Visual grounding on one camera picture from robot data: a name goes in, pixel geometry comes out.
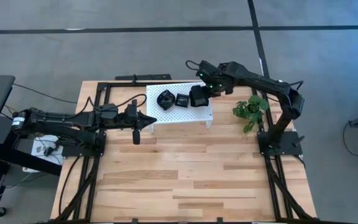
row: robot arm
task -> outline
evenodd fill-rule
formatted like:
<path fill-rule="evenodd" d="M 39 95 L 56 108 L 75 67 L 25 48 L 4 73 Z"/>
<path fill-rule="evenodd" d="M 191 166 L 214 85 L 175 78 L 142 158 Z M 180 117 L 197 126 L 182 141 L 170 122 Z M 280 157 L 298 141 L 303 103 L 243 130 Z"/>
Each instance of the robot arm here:
<path fill-rule="evenodd" d="M 198 66 L 196 76 L 200 77 L 206 85 L 201 88 L 204 98 L 221 96 L 223 91 L 228 95 L 233 93 L 235 86 L 247 85 L 276 96 L 283 111 L 288 111 L 292 119 L 301 115 L 304 99 L 297 90 L 291 87 L 297 83 L 289 84 L 265 78 L 248 71 L 237 62 L 220 63 L 216 68 L 207 61 L 201 61 Z"/>
<path fill-rule="evenodd" d="M 118 113 L 115 104 L 102 105 L 93 111 L 78 114 L 48 113 L 36 108 L 14 113 L 12 130 L 17 134 L 44 133 L 56 135 L 60 144 L 72 146 L 97 145 L 99 129 L 133 129 L 134 144 L 140 144 L 139 131 L 157 119 L 137 111 L 133 100 L 123 113 Z"/>
<path fill-rule="evenodd" d="M 252 73 L 236 62 L 221 63 L 217 68 L 206 61 L 201 61 L 197 65 L 199 66 L 198 69 L 191 69 L 197 70 L 196 76 L 205 82 L 205 86 L 193 86 L 191 88 L 189 95 L 192 106 L 206 106 L 209 103 L 208 98 L 221 96 L 223 91 L 227 95 L 231 94 L 233 93 L 233 88 L 238 85 L 246 85 L 278 98 L 283 113 L 267 133 L 258 132 L 260 152 L 266 157 L 268 175 L 283 192 L 284 197 L 288 200 L 295 213 L 300 218 L 313 219 L 298 205 L 291 193 L 282 184 L 269 159 L 270 156 L 277 155 L 274 153 L 281 146 L 292 152 L 299 149 L 299 144 L 294 144 L 294 142 L 300 142 L 298 135 L 296 133 L 294 135 L 293 132 L 287 133 L 287 135 L 283 135 L 283 133 L 291 120 L 297 119 L 301 115 L 304 99 L 291 86 L 299 84 L 299 87 L 303 82 L 292 84 L 278 82 Z"/>
<path fill-rule="evenodd" d="M 199 67 L 196 76 L 205 82 L 205 86 L 193 86 L 190 91 L 190 103 L 192 106 L 208 105 L 208 98 L 221 96 L 221 93 L 231 94 L 233 88 L 238 85 L 247 85 L 278 98 L 283 111 L 280 119 L 269 129 L 264 147 L 280 147 L 280 138 L 291 120 L 297 119 L 302 112 L 303 97 L 291 86 L 303 83 L 285 83 L 266 78 L 248 71 L 243 65 L 236 62 L 220 63 L 216 68 L 206 61 L 197 64 Z"/>

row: white pegboard platform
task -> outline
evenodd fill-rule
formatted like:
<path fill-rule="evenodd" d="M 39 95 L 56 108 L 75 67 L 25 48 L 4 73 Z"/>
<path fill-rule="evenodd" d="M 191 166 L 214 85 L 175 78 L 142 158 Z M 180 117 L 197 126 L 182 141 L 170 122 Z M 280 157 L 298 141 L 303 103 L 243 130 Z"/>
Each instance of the white pegboard platform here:
<path fill-rule="evenodd" d="M 211 126 L 214 119 L 212 113 L 211 100 L 208 106 L 192 107 L 190 106 L 190 99 L 187 108 L 173 105 L 168 110 L 164 111 L 158 104 L 158 96 L 165 90 L 169 90 L 177 97 L 178 93 L 189 95 L 192 86 L 201 85 L 205 83 L 179 83 L 179 84 L 167 84 L 167 85 L 148 85 L 146 86 L 147 94 L 147 116 L 151 116 L 157 119 L 154 124 L 172 124 L 172 123 L 189 123 L 205 121 L 207 128 Z"/>

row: wooden table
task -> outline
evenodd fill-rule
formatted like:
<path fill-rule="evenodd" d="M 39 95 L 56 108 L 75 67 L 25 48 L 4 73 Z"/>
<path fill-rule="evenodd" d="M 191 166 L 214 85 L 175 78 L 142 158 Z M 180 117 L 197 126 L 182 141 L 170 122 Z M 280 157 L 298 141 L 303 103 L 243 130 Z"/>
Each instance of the wooden table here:
<path fill-rule="evenodd" d="M 77 112 L 88 96 L 94 98 L 97 83 L 83 82 Z M 110 103 L 121 103 L 139 93 L 145 93 L 145 87 L 113 87 Z M 214 121 L 209 130 L 203 123 L 155 125 L 154 134 L 147 128 L 141 132 L 138 146 L 132 144 L 132 130 L 107 131 L 91 221 L 130 222 L 139 218 L 140 222 L 214 222 L 217 217 L 233 222 L 274 220 L 257 128 L 244 134 L 244 121 L 232 114 L 236 102 L 248 100 L 251 95 L 250 88 L 236 87 L 231 95 L 213 98 Z M 270 101 L 270 108 L 276 122 L 280 105 Z M 146 105 L 139 109 L 145 113 Z M 51 218 L 58 216 L 60 192 L 74 159 L 66 159 L 63 164 Z M 303 165 L 293 156 L 282 156 L 282 160 L 289 191 L 315 217 Z M 78 188 L 81 166 L 82 158 L 68 179 L 62 208 Z M 284 217 L 282 195 L 277 191 Z M 85 215 L 87 198 L 86 192 L 80 218 Z"/>

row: floor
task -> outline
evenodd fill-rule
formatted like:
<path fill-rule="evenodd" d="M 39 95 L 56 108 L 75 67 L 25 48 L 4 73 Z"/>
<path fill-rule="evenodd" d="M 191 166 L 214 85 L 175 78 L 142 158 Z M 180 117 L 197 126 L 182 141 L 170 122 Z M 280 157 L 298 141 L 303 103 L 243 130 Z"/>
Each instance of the floor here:
<path fill-rule="evenodd" d="M 358 0 L 254 2 L 260 26 L 358 25 Z M 0 0 L 0 30 L 251 25 L 245 0 Z M 260 33 L 270 76 L 305 81 L 300 91 L 306 103 L 295 126 L 306 136 L 302 147 L 318 216 L 358 223 L 358 157 L 342 143 L 347 120 L 358 117 L 358 30 Z M 83 80 L 133 73 L 194 78 L 184 66 L 188 59 L 234 60 L 261 73 L 251 30 L 0 35 L 0 74 L 15 75 L 18 84 L 66 100 L 77 99 Z M 16 87 L 7 104 L 19 110 L 75 109 Z M 346 141 L 358 153 L 358 129 L 348 129 Z M 12 173 L 21 180 L 22 174 Z M 48 220 L 56 185 L 57 178 L 42 177 L 7 190 L 1 205 L 10 213 L 0 223 Z"/>

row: green plant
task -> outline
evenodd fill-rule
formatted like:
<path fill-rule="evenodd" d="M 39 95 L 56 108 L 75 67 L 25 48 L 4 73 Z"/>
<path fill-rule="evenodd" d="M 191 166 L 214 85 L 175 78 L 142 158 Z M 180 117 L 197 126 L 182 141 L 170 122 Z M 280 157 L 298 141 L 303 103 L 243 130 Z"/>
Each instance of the green plant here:
<path fill-rule="evenodd" d="M 269 103 L 257 95 L 252 95 L 248 102 L 238 101 L 237 106 L 233 108 L 233 114 L 239 118 L 248 119 L 248 123 L 244 126 L 243 132 L 248 133 L 262 119 L 263 111 L 269 108 Z"/>

